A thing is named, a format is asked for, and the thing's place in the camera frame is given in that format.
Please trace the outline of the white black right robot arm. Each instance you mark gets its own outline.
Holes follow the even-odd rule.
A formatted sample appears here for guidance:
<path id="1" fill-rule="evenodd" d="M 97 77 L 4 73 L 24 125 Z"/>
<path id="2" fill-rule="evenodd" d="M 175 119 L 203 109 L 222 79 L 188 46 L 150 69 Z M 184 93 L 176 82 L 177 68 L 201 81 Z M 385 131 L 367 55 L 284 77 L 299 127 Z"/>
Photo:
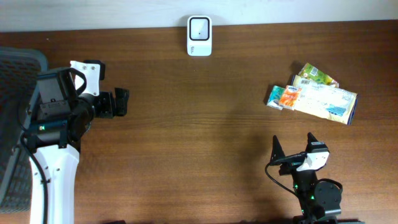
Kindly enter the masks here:
<path id="1" fill-rule="evenodd" d="M 292 219 L 293 223 L 334 223 L 355 224 L 360 220 L 339 220 L 342 209 L 343 185 L 332 179 L 319 179 L 317 171 L 322 169 L 329 158 L 328 146 L 316 139 L 312 133 L 307 134 L 307 146 L 298 154 L 287 156 L 277 138 L 272 138 L 270 161 L 264 168 L 266 176 L 276 185 L 294 195 L 300 204 L 302 214 Z M 292 177 L 292 188 L 277 181 L 268 172 L 270 166 L 279 167 L 279 175 Z"/>

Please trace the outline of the green tea drink carton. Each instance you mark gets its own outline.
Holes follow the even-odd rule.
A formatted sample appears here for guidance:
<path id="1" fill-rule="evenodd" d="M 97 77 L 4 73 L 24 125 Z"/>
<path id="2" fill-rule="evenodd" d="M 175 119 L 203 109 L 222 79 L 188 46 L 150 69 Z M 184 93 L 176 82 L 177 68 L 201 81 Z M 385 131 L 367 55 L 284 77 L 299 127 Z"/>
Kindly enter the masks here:
<path id="1" fill-rule="evenodd" d="M 300 77 L 313 80 L 317 83 L 328 85 L 331 87 L 338 88 L 339 83 L 333 79 L 331 76 L 325 74 L 318 68 L 314 67 L 313 65 L 306 63 L 304 67 L 301 69 L 301 71 L 298 74 Z"/>

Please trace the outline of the yellow snack bag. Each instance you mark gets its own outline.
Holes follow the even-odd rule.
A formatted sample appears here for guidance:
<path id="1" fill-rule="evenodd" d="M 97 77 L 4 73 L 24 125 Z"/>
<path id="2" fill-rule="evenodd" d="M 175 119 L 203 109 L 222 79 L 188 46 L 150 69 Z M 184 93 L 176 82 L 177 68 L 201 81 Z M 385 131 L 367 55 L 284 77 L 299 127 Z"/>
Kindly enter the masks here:
<path id="1" fill-rule="evenodd" d="M 350 125 L 358 102 L 358 94 L 317 83 L 296 75 L 292 81 L 300 88 L 294 110 L 319 118 Z"/>

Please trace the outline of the teal Kleenex tissue pack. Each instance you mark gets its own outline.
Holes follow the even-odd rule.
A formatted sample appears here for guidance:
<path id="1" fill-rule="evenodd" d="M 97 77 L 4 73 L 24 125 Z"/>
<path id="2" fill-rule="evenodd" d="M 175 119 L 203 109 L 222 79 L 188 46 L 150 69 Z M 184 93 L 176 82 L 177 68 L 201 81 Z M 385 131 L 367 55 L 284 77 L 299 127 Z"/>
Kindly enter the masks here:
<path id="1" fill-rule="evenodd" d="M 271 108 L 282 110 L 283 107 L 279 104 L 279 101 L 284 91 L 285 88 L 279 86 L 273 86 L 266 105 Z"/>

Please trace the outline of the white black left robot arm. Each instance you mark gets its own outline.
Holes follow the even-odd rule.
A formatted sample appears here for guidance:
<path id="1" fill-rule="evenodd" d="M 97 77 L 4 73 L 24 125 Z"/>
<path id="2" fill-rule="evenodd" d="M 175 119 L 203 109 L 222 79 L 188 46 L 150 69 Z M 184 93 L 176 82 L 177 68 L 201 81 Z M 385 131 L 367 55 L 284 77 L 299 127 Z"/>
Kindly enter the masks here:
<path id="1" fill-rule="evenodd" d="M 99 91 L 104 71 L 61 67 L 40 73 L 39 95 L 20 136 L 32 171 L 31 223 L 73 223 L 83 135 L 95 118 L 125 116 L 129 90 Z"/>

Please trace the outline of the orange Kleenex tissue pack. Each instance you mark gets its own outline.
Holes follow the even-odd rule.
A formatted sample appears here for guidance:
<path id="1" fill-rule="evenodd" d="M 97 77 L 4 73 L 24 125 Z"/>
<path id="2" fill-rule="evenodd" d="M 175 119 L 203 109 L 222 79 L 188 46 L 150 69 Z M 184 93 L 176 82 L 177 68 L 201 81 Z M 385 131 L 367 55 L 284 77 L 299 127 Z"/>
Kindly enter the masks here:
<path id="1" fill-rule="evenodd" d="M 294 110 L 301 92 L 301 88 L 287 85 L 282 96 L 280 97 L 279 105 L 283 108 Z"/>

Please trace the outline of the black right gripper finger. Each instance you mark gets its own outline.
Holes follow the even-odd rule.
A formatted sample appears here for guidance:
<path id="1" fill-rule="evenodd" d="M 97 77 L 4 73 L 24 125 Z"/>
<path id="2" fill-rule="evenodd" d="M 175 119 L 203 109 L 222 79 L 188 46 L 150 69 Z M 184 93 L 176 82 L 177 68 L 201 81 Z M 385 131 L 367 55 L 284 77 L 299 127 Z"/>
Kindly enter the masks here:
<path id="1" fill-rule="evenodd" d="M 272 152 L 270 158 L 271 165 L 278 165 L 280 164 L 281 160 L 285 159 L 285 154 L 283 152 L 282 146 L 276 135 L 272 138 Z"/>
<path id="2" fill-rule="evenodd" d="M 320 144 L 320 141 L 318 141 L 312 133 L 307 134 L 307 142 L 308 145 L 313 145 L 313 146 Z"/>

